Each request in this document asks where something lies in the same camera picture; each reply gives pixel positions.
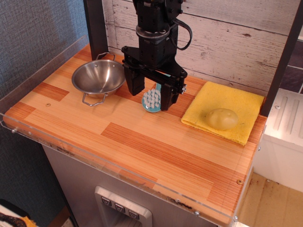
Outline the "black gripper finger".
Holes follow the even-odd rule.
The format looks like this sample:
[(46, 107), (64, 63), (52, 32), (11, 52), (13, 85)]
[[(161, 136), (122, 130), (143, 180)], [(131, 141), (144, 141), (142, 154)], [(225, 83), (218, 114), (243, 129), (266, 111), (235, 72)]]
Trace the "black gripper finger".
[(142, 92), (145, 88), (145, 76), (141, 74), (140, 70), (124, 67), (124, 71), (128, 90), (131, 95), (135, 96)]
[(161, 110), (167, 111), (178, 99), (178, 87), (167, 83), (161, 86)]

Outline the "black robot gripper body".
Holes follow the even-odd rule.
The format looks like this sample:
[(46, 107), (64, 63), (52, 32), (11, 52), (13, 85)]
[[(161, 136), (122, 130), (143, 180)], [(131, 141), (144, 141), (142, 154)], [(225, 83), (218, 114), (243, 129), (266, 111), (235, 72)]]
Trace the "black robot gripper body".
[(165, 38), (158, 44), (139, 39), (139, 47), (124, 46), (123, 66), (139, 69), (141, 74), (161, 85), (167, 83), (177, 86), (178, 93), (186, 90), (187, 72), (176, 62), (177, 48)]

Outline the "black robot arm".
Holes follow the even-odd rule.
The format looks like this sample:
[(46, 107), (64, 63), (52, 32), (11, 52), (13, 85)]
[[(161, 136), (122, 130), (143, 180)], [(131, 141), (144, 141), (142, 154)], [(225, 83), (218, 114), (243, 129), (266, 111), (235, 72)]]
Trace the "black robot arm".
[(187, 72), (175, 60), (178, 50), (178, 28), (191, 28), (177, 17), (183, 11), (181, 0), (135, 0), (139, 47), (124, 46), (123, 67), (129, 92), (135, 96), (145, 88), (145, 79), (161, 86), (156, 94), (160, 109), (166, 111), (186, 90)]

